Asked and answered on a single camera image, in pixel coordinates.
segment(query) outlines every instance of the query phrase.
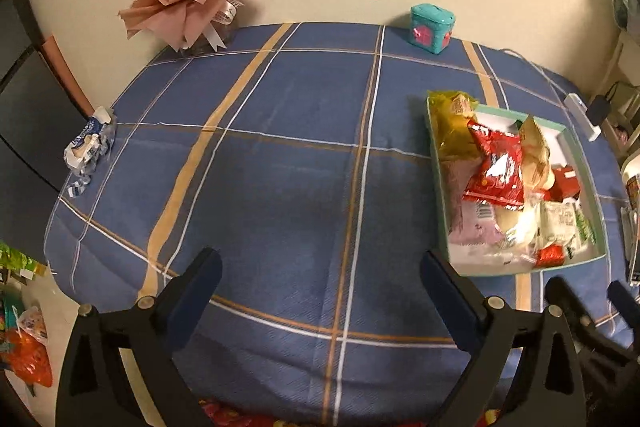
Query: white power strip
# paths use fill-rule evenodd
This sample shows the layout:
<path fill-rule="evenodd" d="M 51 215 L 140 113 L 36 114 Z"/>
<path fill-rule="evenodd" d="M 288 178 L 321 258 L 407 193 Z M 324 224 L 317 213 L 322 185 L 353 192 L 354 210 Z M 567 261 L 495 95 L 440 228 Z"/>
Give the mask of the white power strip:
<path fill-rule="evenodd" d="M 601 130 L 599 126 L 592 124 L 587 118 L 587 106 L 580 97 L 574 92 L 570 92 L 564 99 L 564 105 L 567 110 L 574 115 L 575 120 L 580 124 L 580 128 L 587 135 L 590 142 L 600 136 Z"/>

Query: metal screw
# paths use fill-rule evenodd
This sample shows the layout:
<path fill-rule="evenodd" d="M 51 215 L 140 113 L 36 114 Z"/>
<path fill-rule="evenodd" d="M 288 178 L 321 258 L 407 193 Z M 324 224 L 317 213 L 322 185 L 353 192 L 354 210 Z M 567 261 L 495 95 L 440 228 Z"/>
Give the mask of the metal screw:
<path fill-rule="evenodd" d="M 91 306 L 91 304 L 83 304 L 78 308 L 78 315 L 81 317 L 88 317 L 89 313 L 91 313 L 93 309 L 94 307 Z"/>
<path fill-rule="evenodd" d="M 141 297 L 136 304 L 141 310 L 148 310 L 149 308 L 153 307 L 155 303 L 156 299 L 151 295 L 147 295 L 145 297 Z"/>
<path fill-rule="evenodd" d="M 560 309 L 560 306 L 551 304 L 551 306 L 549 306 L 549 308 L 547 309 L 549 310 L 549 313 L 551 313 L 554 317 L 562 317 L 562 310 Z"/>
<path fill-rule="evenodd" d="M 494 310 L 501 310 L 504 308 L 504 301 L 500 299 L 498 296 L 493 295 L 486 300 L 486 303 L 489 304 L 489 307 Z"/>

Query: crumpled tissue package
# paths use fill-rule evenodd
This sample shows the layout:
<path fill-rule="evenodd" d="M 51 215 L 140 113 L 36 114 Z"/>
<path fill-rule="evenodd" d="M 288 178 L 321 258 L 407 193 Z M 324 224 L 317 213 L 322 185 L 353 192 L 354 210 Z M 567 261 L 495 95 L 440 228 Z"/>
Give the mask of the crumpled tissue package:
<path fill-rule="evenodd" d="M 111 146 L 116 136 L 116 116 L 113 109 L 98 107 L 82 132 L 65 148 L 65 163 L 72 174 L 78 178 L 69 184 L 66 193 L 75 198 L 84 192 L 91 182 L 98 160 L 106 156 L 109 159 Z"/>

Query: teal lid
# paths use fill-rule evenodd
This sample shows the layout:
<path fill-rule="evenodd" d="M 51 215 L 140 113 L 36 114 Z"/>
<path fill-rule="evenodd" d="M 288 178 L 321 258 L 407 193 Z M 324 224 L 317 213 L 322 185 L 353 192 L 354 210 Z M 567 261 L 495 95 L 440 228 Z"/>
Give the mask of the teal lid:
<path fill-rule="evenodd" d="M 452 12 L 435 4 L 417 4 L 411 8 L 411 14 L 442 24 L 453 24 L 456 21 L 456 16 Z"/>

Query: blue tablecloth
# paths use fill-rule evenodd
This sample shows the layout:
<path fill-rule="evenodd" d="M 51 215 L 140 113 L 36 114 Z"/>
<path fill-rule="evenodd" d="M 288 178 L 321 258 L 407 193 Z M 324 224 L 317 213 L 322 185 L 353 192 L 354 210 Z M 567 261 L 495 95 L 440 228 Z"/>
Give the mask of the blue tablecloth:
<path fill-rule="evenodd" d="M 101 311 L 130 307 L 203 245 L 222 282 L 175 356 L 198 395 L 290 421 L 428 419 L 468 361 L 420 284 L 437 245 L 423 107 L 429 89 L 570 124 L 566 79 L 452 39 L 440 55 L 406 30 L 348 23 L 254 26 L 227 51 L 156 57 L 114 104 L 113 152 L 80 197 L 56 204 L 45 253 L 60 288 Z M 629 332 L 606 288 L 625 279 L 625 189 L 603 137 L 578 138 L 611 256 L 553 272 L 600 330 Z M 478 279 L 537 311 L 550 274 Z M 514 362 L 505 371 L 505 385 Z"/>

